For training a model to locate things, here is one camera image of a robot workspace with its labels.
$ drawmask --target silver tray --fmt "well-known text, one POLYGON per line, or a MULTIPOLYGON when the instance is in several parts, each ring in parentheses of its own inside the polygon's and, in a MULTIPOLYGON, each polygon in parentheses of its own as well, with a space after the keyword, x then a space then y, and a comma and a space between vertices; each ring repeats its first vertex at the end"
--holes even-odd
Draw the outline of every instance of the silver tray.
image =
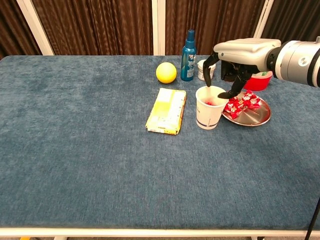
MULTIPOLYGON (((245 92, 242 91, 238 95, 238 99, 240 100, 244 96, 245 92)), ((232 119, 229 113, 223 110, 222 115, 235 124, 239 124, 242 126, 255 127, 260 126, 268 122, 271 118, 271 110, 263 99, 260 98, 259 101, 260 108, 249 109, 246 107, 237 118, 232 119)))

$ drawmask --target yellow package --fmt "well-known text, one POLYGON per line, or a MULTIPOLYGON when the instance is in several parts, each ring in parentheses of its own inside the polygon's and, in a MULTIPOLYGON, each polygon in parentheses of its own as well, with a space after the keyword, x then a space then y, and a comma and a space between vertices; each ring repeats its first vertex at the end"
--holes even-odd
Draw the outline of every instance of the yellow package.
POLYGON ((145 127, 150 132, 177 135, 181 128, 186 91, 160 88, 145 127))

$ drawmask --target white paper cup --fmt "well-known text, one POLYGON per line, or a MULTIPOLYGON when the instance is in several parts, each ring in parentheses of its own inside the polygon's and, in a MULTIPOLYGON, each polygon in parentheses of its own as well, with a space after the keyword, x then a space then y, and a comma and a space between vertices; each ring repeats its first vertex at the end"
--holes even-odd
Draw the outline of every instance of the white paper cup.
POLYGON ((218 97, 223 92, 225 90, 217 86, 203 86, 196 91, 196 124, 200 128, 210 130, 217 126, 221 114, 229 101, 218 97))
MULTIPOLYGON (((198 66, 198 79, 204 81, 205 80, 205 77, 204 77, 204 62, 205 62, 205 59, 203 60, 200 60, 197 64, 198 66)), ((216 69, 216 65, 213 64, 211 66, 209 66, 210 68, 210 78, 212 79, 213 76, 214 76, 214 71, 216 69)))

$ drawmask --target black cable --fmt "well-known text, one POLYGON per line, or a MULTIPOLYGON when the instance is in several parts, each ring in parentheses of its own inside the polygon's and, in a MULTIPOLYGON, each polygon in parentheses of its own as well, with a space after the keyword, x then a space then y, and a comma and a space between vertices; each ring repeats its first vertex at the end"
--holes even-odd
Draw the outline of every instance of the black cable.
POLYGON ((320 197, 319 197, 319 201, 318 201, 318 203, 317 203, 317 205, 316 205, 316 207, 315 207, 315 211, 314 211, 314 214, 313 214, 313 216, 312 216, 312 219, 311 219, 311 222, 310 222, 308 231, 306 232, 306 235, 305 235, 305 239, 304 239, 304 240, 309 240, 309 237, 310 237, 310 235, 311 235, 312 229, 314 228, 314 225, 315 225, 315 223, 316 223, 319 210, 320 210, 320 197))

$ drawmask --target small white jar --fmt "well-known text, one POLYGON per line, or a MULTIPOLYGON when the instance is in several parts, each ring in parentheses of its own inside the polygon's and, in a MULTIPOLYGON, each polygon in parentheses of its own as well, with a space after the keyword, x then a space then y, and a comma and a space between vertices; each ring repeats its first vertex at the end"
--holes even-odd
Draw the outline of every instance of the small white jar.
MULTIPOLYGON (((198 79, 200 79, 202 81, 205 80, 205 77, 204 77, 204 62, 205 62, 205 59, 200 60, 198 62, 198 64, 197 64, 198 65, 198 79)), ((210 68, 210 78, 212 79, 213 76, 214 76, 214 71, 216 69, 216 65, 213 64, 213 65, 209 66, 209 68, 210 68)))

